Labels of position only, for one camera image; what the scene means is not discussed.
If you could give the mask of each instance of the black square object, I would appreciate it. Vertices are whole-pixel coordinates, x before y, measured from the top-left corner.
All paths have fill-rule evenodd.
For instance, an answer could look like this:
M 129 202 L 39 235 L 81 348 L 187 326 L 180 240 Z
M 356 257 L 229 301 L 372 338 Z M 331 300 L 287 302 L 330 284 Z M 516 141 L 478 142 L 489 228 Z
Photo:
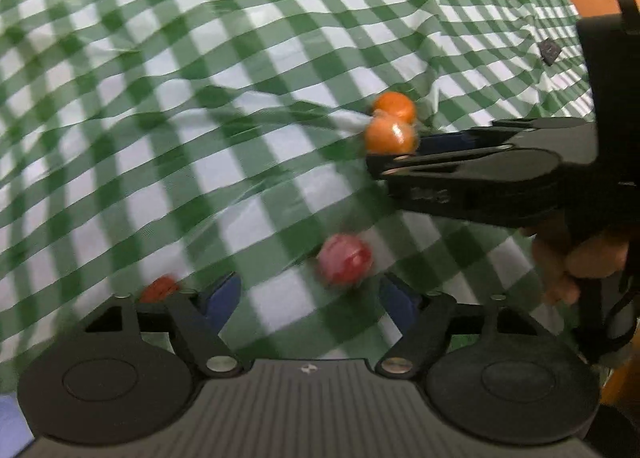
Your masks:
M 551 66 L 554 64 L 554 61 L 562 52 L 562 48 L 551 38 L 547 38 L 543 42 L 539 42 L 538 48 L 540 49 L 540 56 L 542 56 L 542 60 Z

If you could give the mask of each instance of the human hand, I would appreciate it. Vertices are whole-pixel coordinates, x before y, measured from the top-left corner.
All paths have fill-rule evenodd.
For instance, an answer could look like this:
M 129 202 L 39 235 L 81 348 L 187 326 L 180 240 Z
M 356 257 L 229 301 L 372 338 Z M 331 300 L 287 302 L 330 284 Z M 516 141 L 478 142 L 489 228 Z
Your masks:
M 535 235 L 531 252 L 542 272 L 543 300 L 550 305 L 578 301 L 580 288 L 575 278 L 606 278 L 625 267 L 630 233 L 624 229 L 606 229 L 577 247 L 571 247 L 560 215 L 521 232 Z

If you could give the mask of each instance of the gingham cloth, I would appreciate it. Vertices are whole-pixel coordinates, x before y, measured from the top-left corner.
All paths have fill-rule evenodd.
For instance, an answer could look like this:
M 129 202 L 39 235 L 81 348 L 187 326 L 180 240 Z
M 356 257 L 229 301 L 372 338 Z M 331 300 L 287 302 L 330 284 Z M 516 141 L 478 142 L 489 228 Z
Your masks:
M 165 274 L 241 274 L 223 338 L 243 358 L 379 358 L 388 269 L 558 321 L 525 241 L 396 211 L 359 133 L 388 89 L 431 130 L 588 114 L 575 20 L 568 0 L 0 0 L 0 389 Z M 339 231 L 376 260 L 353 292 L 305 259 Z

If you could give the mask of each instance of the green and white tablecloth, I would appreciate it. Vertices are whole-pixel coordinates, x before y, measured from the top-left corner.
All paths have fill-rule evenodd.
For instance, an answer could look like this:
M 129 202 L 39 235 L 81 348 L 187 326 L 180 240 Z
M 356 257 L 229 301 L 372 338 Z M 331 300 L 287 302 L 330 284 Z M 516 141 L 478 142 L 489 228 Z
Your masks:
M 568 0 L 0 0 L 0 389 L 165 274 L 241 273 L 223 336 L 243 357 L 376 359 L 398 334 L 375 278 L 328 291 L 304 258 L 338 231 L 376 273 L 557 321 L 521 238 L 395 211 L 359 133 L 388 88 L 442 131 L 587 114 L 575 19 Z

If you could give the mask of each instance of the pink round fruit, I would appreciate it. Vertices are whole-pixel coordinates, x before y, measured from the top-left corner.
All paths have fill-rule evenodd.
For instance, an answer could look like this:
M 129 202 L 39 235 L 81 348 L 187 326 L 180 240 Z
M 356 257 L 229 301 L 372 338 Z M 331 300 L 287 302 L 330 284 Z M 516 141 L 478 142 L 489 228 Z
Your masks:
M 373 263 L 369 246 L 351 234 L 335 234 L 318 253 L 318 270 L 331 285 L 356 285 Z

